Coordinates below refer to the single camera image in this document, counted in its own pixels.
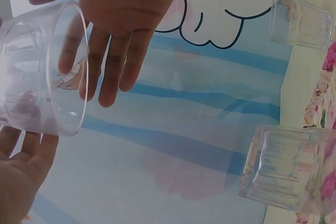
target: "human hand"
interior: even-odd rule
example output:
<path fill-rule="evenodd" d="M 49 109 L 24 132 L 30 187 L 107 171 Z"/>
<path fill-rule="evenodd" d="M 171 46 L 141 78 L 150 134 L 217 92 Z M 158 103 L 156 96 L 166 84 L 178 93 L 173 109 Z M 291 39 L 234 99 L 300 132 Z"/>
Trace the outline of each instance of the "human hand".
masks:
<path fill-rule="evenodd" d="M 43 4 L 54 0 L 30 0 Z M 153 33 L 173 0 L 80 0 L 85 19 L 93 23 L 89 40 L 89 91 L 92 99 L 110 36 L 104 79 L 99 95 L 103 107 L 111 106 L 118 88 L 134 85 Z M 67 72 L 71 66 L 60 69 Z"/>
<path fill-rule="evenodd" d="M 0 131 L 0 223 L 17 224 L 29 212 L 53 164 L 58 137 L 26 132 L 21 151 L 10 158 L 21 131 Z"/>

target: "clear plastic cup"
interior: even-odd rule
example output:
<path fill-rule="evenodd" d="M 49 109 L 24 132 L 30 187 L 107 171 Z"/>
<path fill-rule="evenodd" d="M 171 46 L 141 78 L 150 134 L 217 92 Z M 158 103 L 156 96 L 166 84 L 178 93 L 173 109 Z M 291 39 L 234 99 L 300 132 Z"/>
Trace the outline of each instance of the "clear plastic cup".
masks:
<path fill-rule="evenodd" d="M 239 195 L 283 209 L 325 216 L 336 209 L 336 131 L 259 126 Z"/>
<path fill-rule="evenodd" d="M 273 0 L 270 39 L 289 45 L 327 49 L 333 32 L 331 13 L 304 0 Z"/>
<path fill-rule="evenodd" d="M 86 24 L 75 2 L 37 9 L 3 23 L 0 124 L 75 135 L 87 104 L 87 54 Z"/>

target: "tablecloth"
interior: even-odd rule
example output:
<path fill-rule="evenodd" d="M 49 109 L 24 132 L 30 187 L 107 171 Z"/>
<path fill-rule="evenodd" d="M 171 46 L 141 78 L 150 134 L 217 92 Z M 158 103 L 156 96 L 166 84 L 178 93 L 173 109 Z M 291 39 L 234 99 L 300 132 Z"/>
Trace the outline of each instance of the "tablecloth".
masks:
<path fill-rule="evenodd" d="M 256 125 L 279 122 L 291 47 L 269 41 L 271 1 L 174 0 L 134 88 L 88 104 L 23 222 L 261 224 L 237 188 Z"/>

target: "pink floral fabric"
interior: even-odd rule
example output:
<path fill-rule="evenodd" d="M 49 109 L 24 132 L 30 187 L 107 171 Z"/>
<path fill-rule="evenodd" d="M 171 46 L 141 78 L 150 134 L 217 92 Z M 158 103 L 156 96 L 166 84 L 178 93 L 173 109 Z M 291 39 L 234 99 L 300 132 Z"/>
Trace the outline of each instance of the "pink floral fabric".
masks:
<path fill-rule="evenodd" d="M 323 127 L 336 130 L 336 42 L 328 49 L 324 60 L 320 80 L 316 84 L 309 104 L 303 116 L 304 127 Z M 336 139 L 327 141 L 323 150 L 325 166 L 333 167 L 331 159 L 336 147 Z M 336 171 L 327 170 L 317 188 L 322 201 L 336 204 Z M 296 224 L 336 224 L 336 211 L 326 217 L 297 214 Z"/>

